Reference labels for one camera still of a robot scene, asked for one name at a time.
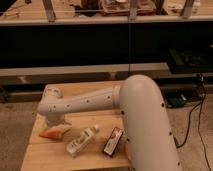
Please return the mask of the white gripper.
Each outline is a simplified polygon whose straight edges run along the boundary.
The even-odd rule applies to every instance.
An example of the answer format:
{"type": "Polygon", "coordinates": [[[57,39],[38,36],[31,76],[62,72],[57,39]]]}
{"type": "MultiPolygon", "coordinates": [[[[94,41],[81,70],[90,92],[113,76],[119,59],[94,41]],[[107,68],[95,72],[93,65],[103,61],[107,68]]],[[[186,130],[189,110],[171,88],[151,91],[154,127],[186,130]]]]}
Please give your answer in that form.
{"type": "Polygon", "coordinates": [[[60,131],[62,134],[71,130],[70,125],[66,125],[64,115],[47,115],[45,117],[45,122],[48,127],[53,127],[54,130],[60,131]]]}

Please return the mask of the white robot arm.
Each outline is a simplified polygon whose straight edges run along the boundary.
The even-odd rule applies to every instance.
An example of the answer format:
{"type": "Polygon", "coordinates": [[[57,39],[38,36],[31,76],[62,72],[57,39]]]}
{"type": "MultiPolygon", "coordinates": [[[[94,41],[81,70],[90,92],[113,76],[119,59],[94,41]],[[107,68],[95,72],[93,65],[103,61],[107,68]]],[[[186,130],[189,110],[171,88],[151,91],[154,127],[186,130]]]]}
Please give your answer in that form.
{"type": "Polygon", "coordinates": [[[119,85],[73,97],[48,87],[37,111],[49,126],[55,126],[67,113],[111,109],[121,112],[135,171],[182,171],[162,93],[146,75],[133,75],[119,85]]]}

